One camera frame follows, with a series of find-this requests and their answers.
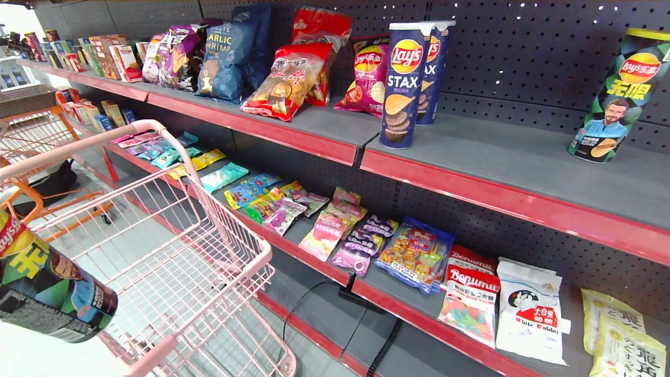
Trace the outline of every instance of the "purple chip bag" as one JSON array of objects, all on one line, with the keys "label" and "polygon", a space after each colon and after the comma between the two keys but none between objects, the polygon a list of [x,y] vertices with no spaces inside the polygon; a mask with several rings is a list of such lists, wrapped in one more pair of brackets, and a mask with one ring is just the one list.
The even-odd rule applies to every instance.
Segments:
[{"label": "purple chip bag", "polygon": [[131,154],[137,156],[140,153],[144,153],[149,150],[149,148],[144,144],[139,144],[138,146],[132,146],[126,149]]},{"label": "purple chip bag", "polygon": [[365,276],[370,266],[370,256],[364,252],[351,250],[346,246],[340,246],[333,256],[332,262],[335,266],[352,268],[356,275]]},{"label": "purple chip bag", "polygon": [[158,46],[158,83],[162,87],[193,91],[192,77],[197,72],[190,66],[191,53],[200,41],[198,24],[173,25]]},{"label": "purple chip bag", "polygon": [[354,42],[354,82],[336,109],[364,111],[381,117],[389,56],[389,35]]}]

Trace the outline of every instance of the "black cable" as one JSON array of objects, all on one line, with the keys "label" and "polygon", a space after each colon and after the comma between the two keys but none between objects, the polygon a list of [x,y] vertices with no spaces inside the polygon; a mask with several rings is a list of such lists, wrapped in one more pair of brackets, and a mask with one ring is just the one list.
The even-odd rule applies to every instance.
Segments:
[{"label": "black cable", "polygon": [[381,346],[381,349],[377,353],[377,356],[375,356],[375,359],[373,360],[372,364],[370,364],[370,368],[368,368],[368,373],[365,375],[366,377],[375,376],[375,372],[377,371],[379,364],[381,364],[381,361],[384,359],[384,356],[386,356],[386,353],[389,351],[389,348],[391,348],[391,344],[398,336],[398,332],[400,331],[400,327],[402,326],[402,324],[403,324],[402,319],[400,318],[395,319],[393,329],[391,330],[389,337],[386,338],[386,342],[384,343],[384,345]]},{"label": "black cable", "polygon": [[324,284],[333,284],[333,285],[336,285],[336,286],[340,286],[339,284],[337,284],[337,283],[335,283],[335,282],[332,282],[332,281],[328,280],[328,281],[325,281],[325,282],[319,282],[319,283],[313,285],[310,289],[307,289],[307,292],[305,292],[302,296],[300,296],[300,298],[297,300],[297,302],[295,303],[295,305],[293,306],[293,308],[291,308],[291,311],[289,311],[289,314],[286,316],[286,319],[284,319],[284,327],[283,327],[282,330],[281,330],[281,340],[282,340],[282,341],[285,341],[285,336],[286,336],[286,323],[289,321],[289,317],[291,317],[291,314],[293,314],[293,312],[300,306],[300,304],[302,303],[302,301],[305,299],[305,297],[307,297],[307,295],[308,295],[310,292],[312,292],[313,290],[317,289],[318,287],[320,287],[320,286],[322,286],[322,285],[324,285]]}]

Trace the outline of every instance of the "lay's stax can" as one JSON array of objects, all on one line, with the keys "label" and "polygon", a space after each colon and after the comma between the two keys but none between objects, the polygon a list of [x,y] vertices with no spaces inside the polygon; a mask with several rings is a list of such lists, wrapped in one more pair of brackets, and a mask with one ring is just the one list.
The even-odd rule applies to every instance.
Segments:
[{"label": "lay's stax can", "polygon": [[0,211],[0,320],[69,343],[94,337],[114,317],[117,294]]},{"label": "lay's stax can", "polygon": [[384,111],[379,142],[396,149],[412,145],[423,67],[434,22],[392,23]]},{"label": "lay's stax can", "polygon": [[449,27],[456,25],[456,21],[431,21],[435,28],[430,35],[428,55],[423,67],[421,80],[421,95],[417,114],[417,124],[426,125],[435,122],[435,113],[440,100],[440,86],[447,63],[449,52]]},{"label": "lay's stax can", "polygon": [[591,162],[611,161],[669,66],[670,33],[628,29],[568,152]]}]

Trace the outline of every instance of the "shopping basket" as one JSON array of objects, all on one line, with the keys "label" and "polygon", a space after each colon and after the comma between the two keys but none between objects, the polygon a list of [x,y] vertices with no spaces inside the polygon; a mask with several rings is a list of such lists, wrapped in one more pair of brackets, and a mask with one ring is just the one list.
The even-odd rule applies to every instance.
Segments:
[{"label": "shopping basket", "polygon": [[110,225],[89,221],[52,246],[117,292],[117,314],[99,335],[129,366],[126,376],[292,377],[293,352],[249,302],[274,273],[270,245],[202,188],[185,149],[163,125],[136,121],[20,160],[0,168],[0,182],[150,129],[184,158],[195,198],[184,194],[184,183],[180,192],[163,182],[172,166],[33,230],[53,237],[61,224],[113,204],[105,213]]}]

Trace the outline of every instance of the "red shelf edge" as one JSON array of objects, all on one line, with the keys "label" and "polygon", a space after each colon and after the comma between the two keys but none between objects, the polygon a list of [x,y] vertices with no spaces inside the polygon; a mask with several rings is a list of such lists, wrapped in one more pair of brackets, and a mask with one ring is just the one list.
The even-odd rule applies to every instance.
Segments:
[{"label": "red shelf edge", "polygon": [[664,229],[374,150],[360,168],[670,266]]},{"label": "red shelf edge", "polygon": [[437,319],[369,286],[364,280],[354,280],[352,291],[478,363],[488,366],[495,372],[513,377],[542,376],[542,374],[510,360],[494,349],[482,345],[460,331],[448,327]]},{"label": "red shelf edge", "polygon": [[348,166],[352,166],[356,158],[357,148],[354,145],[266,123],[262,119],[255,119],[254,115],[242,116],[157,93],[149,93],[147,102]]}]

